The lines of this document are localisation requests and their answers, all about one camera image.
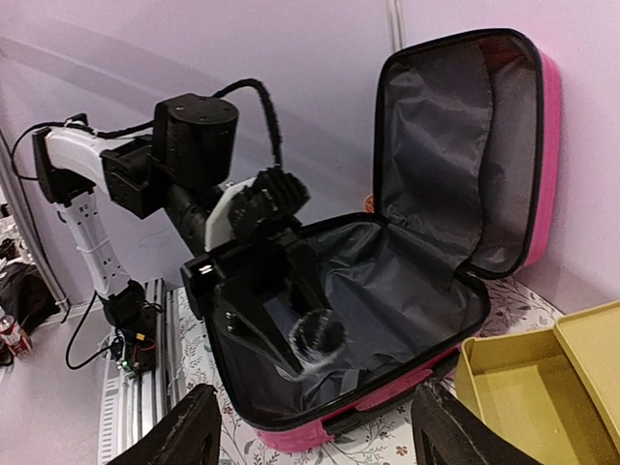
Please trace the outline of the pink and teal kids suitcase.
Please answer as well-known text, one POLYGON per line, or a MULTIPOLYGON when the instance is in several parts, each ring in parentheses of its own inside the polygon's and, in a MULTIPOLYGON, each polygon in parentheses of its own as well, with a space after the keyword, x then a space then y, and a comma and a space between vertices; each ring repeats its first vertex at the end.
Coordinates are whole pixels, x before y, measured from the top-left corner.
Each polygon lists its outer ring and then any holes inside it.
MULTIPOLYGON (((490 311, 488 280, 543 255, 553 216, 562 84, 553 60, 509 28, 410 46, 378 81, 373 213, 301 225, 344 351, 291 377, 204 316, 224 389, 262 432, 317 420, 353 429, 403 402, 490 311)), ((290 333, 283 299, 265 309, 290 333)))

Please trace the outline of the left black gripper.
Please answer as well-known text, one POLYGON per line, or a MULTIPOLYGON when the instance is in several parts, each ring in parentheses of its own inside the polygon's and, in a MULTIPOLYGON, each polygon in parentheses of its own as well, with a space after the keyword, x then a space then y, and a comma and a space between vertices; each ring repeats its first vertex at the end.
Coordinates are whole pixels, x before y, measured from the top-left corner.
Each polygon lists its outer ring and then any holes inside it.
POLYGON ((181 268, 184 285, 196 298, 213 296, 212 319, 226 336, 296 377, 302 365, 261 299, 288 295, 299 315, 328 309, 316 254, 300 241, 300 223, 257 243, 205 251, 205 223, 223 193, 210 189, 202 204, 180 186, 167 191, 165 210, 194 255, 181 268))

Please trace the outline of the yellow and white storage box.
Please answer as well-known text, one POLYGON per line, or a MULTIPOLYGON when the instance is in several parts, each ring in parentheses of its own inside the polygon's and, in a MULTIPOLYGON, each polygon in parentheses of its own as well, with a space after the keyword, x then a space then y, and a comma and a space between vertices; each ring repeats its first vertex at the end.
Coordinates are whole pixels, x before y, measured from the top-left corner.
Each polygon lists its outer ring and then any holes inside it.
POLYGON ((553 327, 472 337, 457 398, 493 433, 541 464, 619 461, 619 304, 553 327))

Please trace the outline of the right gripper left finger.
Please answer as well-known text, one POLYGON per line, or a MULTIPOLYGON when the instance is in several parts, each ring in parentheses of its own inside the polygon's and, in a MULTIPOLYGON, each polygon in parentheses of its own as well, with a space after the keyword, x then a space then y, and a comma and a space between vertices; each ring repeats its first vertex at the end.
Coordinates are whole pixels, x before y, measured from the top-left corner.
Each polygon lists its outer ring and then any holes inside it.
POLYGON ((109 464, 218 464, 222 418, 216 393, 212 385, 194 386, 150 432, 109 464))

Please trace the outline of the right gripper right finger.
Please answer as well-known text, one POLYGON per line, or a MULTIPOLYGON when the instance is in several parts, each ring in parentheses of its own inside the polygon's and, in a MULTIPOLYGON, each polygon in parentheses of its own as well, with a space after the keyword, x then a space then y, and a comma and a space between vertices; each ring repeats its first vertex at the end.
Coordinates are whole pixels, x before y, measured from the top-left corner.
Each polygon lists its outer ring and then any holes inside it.
POLYGON ((439 381, 416 387, 411 404, 418 464, 535 464, 491 431, 439 381))

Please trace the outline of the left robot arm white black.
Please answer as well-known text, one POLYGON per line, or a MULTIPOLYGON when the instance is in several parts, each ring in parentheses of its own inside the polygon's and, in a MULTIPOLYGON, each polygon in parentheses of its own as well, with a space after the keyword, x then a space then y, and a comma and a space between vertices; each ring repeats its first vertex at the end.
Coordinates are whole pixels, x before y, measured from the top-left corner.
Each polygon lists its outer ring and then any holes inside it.
POLYGON ((304 184, 282 168, 281 139, 270 98, 261 101, 272 165, 225 186, 238 109, 223 93, 188 93, 157 104, 152 121, 104 133, 84 114, 37 127, 33 149, 39 185, 68 225, 115 330, 114 360, 127 373, 154 369, 156 308, 114 251, 97 207, 98 193, 145 219, 167 213, 197 262, 184 268, 198 316, 298 378, 326 361, 312 330, 285 333, 265 303, 285 300, 312 329, 328 307, 297 212, 304 184))

